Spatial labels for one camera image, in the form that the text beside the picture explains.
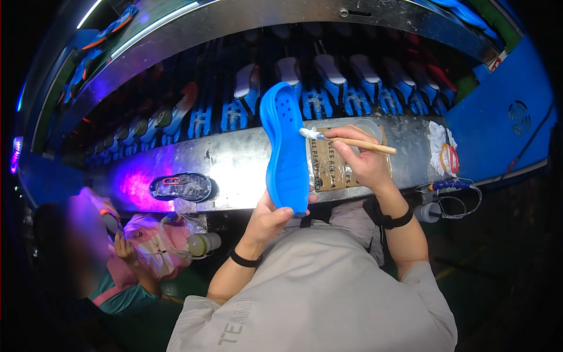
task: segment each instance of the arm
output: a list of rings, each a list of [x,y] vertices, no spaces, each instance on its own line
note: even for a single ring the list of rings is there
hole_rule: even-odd
[[[139,263],[137,259],[137,251],[130,241],[123,238],[122,234],[115,235],[114,242],[115,252],[117,256],[123,259],[131,271],[137,276],[137,280],[141,286],[148,292],[156,295],[157,297],[162,297],[162,291],[160,286],[158,286],[157,281],[143,266]]]
[[[353,125],[331,128],[324,135],[328,138],[352,138],[379,144],[375,137]],[[389,215],[392,219],[405,215],[409,206],[393,184],[383,154],[360,149],[360,154],[356,155],[349,146],[341,142],[334,142],[334,148],[352,168],[360,183],[373,191],[384,215]],[[426,236],[414,216],[405,226],[386,230],[386,233],[387,245],[397,265],[399,280],[417,262],[428,262]]]
[[[309,196],[309,201],[316,200],[317,196]],[[234,249],[236,254],[247,260],[257,260],[264,245],[283,230],[292,215],[291,208],[277,209],[268,192],[264,192],[248,221],[244,235]],[[223,305],[250,282],[254,271],[255,268],[246,268],[235,263],[231,257],[227,258],[211,279],[207,298]]]

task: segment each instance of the teal shirt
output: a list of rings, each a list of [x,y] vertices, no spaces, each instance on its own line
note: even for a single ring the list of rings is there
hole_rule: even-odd
[[[115,283],[111,278],[109,270],[106,268],[102,281],[88,298],[93,301],[97,296],[114,286]],[[107,299],[99,308],[107,314],[134,313],[157,301],[158,297],[156,295],[148,292],[138,283]]]

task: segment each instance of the black wristband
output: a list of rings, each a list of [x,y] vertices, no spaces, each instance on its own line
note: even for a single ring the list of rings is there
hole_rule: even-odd
[[[381,208],[379,207],[379,202],[375,196],[366,199],[364,201],[363,208],[365,212],[368,213],[374,224],[387,230],[405,226],[409,223],[410,219],[413,218],[413,210],[410,206],[406,211],[406,214],[398,219],[392,219],[389,215],[383,215]]]
[[[258,257],[257,260],[248,260],[236,254],[234,248],[231,250],[229,255],[233,260],[233,262],[237,263],[240,266],[244,266],[246,268],[256,268],[262,262],[262,254],[260,254],[260,257]]]

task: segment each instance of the wooden brush handle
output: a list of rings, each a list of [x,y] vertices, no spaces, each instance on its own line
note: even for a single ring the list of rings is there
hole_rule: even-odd
[[[397,153],[397,149],[391,148],[390,146],[364,142],[357,139],[335,137],[335,138],[325,138],[325,140],[330,142],[340,141],[347,145],[357,146],[358,148],[363,148],[368,150],[375,150],[376,152],[381,152],[385,154],[395,155]]]

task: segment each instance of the white cloth rag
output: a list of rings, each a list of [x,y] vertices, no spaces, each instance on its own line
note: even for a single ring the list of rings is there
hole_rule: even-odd
[[[428,142],[430,142],[430,153],[432,154],[432,156],[430,157],[430,163],[432,164],[432,167],[436,170],[436,172],[439,173],[440,176],[443,176],[444,168],[440,163],[440,152],[442,151],[442,145],[446,143],[446,130],[448,131],[448,136],[450,137],[450,144],[452,145],[452,147],[454,147],[454,149],[457,149],[457,143],[452,137],[452,132],[449,129],[444,128],[444,126],[441,126],[434,121],[430,121],[428,129],[430,130],[430,134],[428,135]],[[445,172],[452,177],[457,177],[457,175],[452,172],[449,155],[449,151],[446,150],[444,150],[444,152],[442,153],[442,161],[444,162],[444,166],[446,167]]]

